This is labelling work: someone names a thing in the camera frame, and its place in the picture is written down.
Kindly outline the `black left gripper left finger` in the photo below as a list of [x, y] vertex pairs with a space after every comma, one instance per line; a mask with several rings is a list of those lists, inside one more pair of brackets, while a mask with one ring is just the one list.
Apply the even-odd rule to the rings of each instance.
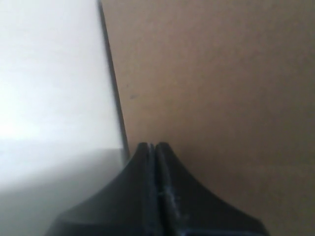
[[154, 147], [140, 143], [123, 170], [98, 193], [59, 215], [49, 236], [156, 236]]

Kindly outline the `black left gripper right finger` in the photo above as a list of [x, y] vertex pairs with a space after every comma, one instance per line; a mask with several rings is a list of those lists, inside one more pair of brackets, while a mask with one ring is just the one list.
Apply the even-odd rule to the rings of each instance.
[[261, 221], [204, 187], [171, 146], [156, 146], [156, 181], [168, 236], [266, 236]]

